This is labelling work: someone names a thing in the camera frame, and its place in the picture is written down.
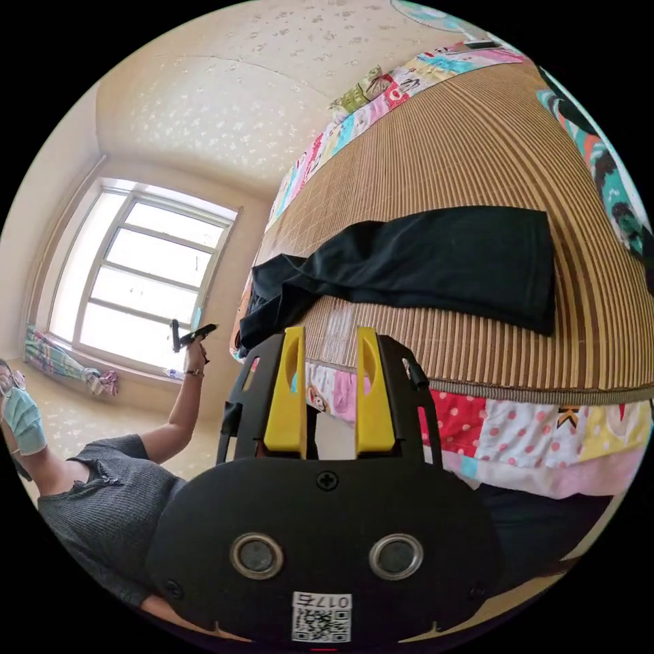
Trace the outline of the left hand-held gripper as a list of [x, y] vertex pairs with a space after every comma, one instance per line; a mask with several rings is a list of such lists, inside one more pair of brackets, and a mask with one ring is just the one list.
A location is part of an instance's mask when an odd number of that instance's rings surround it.
[[209, 323], [204, 326], [198, 327], [187, 334], [181, 335], [179, 331], [179, 324], [177, 324], [177, 352], [186, 352], [188, 347], [195, 342], [202, 342], [217, 329], [217, 325]]

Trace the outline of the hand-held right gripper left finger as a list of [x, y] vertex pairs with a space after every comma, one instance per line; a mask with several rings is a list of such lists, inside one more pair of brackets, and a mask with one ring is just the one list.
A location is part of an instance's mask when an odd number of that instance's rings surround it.
[[281, 344], [264, 434], [268, 452], [296, 458], [307, 456], [305, 386], [305, 330], [294, 326], [285, 331]]

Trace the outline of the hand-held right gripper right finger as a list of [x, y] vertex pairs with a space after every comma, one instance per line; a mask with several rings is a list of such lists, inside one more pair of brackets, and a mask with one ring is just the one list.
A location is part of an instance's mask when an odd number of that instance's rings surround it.
[[356, 340], [356, 456], [388, 454], [395, 435], [377, 334], [359, 326]]

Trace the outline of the person's left hand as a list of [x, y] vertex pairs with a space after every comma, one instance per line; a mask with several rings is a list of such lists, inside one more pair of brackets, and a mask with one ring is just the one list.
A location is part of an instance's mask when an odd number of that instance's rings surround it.
[[200, 340], [191, 342], [185, 350], [185, 376], [203, 377], [208, 362], [206, 350]]

